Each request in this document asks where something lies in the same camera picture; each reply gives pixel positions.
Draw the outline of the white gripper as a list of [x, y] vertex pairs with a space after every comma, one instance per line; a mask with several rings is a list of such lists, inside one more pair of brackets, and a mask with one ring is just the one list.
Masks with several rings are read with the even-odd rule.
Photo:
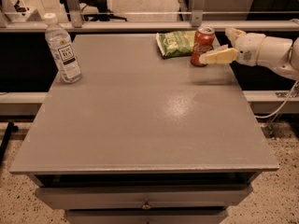
[[245, 34], [242, 30], [228, 27], [225, 29], [225, 35], [234, 47], [229, 48], [227, 45], [223, 45], [208, 51], [200, 56], [200, 63], [219, 64], [231, 63], [236, 60], [238, 63], [248, 66], [257, 64], [257, 54], [265, 39], [264, 34]]

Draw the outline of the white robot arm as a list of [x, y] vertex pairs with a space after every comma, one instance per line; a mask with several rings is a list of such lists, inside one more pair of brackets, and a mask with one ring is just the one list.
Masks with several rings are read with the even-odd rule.
[[203, 64], [237, 63], [266, 67], [275, 74], [299, 80], [299, 39], [246, 33], [232, 27], [225, 29], [231, 47], [220, 46], [200, 56]]

